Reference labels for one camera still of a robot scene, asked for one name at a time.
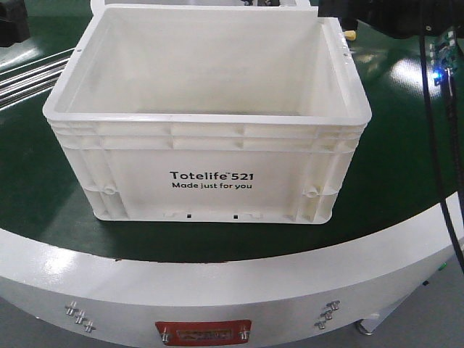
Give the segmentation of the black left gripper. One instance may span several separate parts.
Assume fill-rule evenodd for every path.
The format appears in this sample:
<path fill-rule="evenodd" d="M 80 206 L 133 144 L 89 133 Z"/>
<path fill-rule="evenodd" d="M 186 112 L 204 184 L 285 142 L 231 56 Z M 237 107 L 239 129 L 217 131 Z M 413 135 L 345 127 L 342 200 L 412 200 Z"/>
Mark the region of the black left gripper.
<path fill-rule="evenodd" d="M 1 47 L 30 38 L 28 11 L 23 0 L 1 1 Z"/>

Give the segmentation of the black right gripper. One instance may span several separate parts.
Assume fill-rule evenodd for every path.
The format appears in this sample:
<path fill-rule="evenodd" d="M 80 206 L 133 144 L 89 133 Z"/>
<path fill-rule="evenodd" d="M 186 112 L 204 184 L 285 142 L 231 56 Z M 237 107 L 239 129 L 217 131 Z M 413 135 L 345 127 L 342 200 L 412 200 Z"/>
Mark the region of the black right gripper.
<path fill-rule="evenodd" d="M 463 37 L 462 1 L 321 0 L 318 16 L 336 18 L 343 30 L 364 23 L 391 38 L 417 36 L 421 30 L 439 36 L 451 27 Z"/>

